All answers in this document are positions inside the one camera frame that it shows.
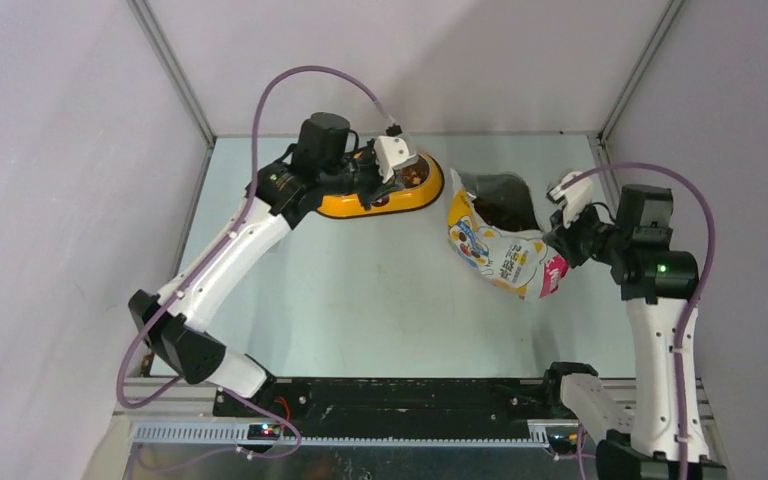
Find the colourful pet food bag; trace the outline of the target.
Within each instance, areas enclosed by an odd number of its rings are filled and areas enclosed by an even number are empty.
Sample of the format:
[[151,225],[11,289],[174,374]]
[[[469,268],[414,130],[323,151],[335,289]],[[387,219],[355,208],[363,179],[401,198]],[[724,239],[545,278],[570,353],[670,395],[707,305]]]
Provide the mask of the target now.
[[527,301],[560,287],[569,266],[544,240],[531,191],[517,174],[450,170],[448,242],[484,280]]

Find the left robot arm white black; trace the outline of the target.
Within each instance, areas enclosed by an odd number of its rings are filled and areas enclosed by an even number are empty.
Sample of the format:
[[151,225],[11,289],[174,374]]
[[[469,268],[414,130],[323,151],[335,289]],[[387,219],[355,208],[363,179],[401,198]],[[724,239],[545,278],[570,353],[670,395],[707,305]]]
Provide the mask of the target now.
[[296,142],[259,168],[237,211],[192,263],[156,293],[136,291],[128,309],[149,350],[191,385],[211,383],[237,394],[252,416],[276,403],[273,375],[208,329],[232,290],[258,260],[328,196],[354,195],[364,209],[394,192],[399,170],[416,153],[400,125],[347,149],[347,119],[319,112]]

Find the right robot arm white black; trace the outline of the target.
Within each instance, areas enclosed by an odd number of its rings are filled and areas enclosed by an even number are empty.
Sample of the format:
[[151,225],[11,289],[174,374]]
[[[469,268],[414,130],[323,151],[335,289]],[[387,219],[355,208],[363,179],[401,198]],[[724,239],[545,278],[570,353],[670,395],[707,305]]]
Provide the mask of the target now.
[[594,260],[610,268],[632,331],[636,404],[632,412],[595,373],[564,367],[541,392],[545,411],[572,413],[595,444],[600,479],[725,479],[701,425],[693,363],[701,284],[697,260],[670,247],[673,195],[660,187],[625,187],[613,222],[600,219],[589,183],[548,193],[558,205],[546,242],[575,268]]

